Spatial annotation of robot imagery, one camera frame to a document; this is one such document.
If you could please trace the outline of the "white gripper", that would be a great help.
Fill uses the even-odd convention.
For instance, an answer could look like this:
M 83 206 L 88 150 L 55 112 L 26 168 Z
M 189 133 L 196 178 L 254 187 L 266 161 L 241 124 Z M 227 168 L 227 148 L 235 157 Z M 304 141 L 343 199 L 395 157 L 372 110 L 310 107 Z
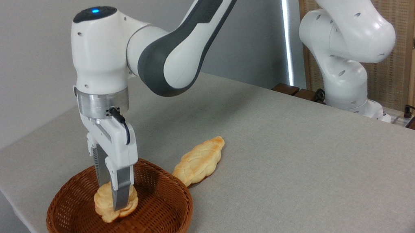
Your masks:
M 134 183 L 134 164 L 138 151 L 134 129 L 119 109 L 113 108 L 105 119 L 80 114 L 87 130 L 89 154 L 93 157 L 99 187 L 111 181 L 113 208 L 126 207 Z

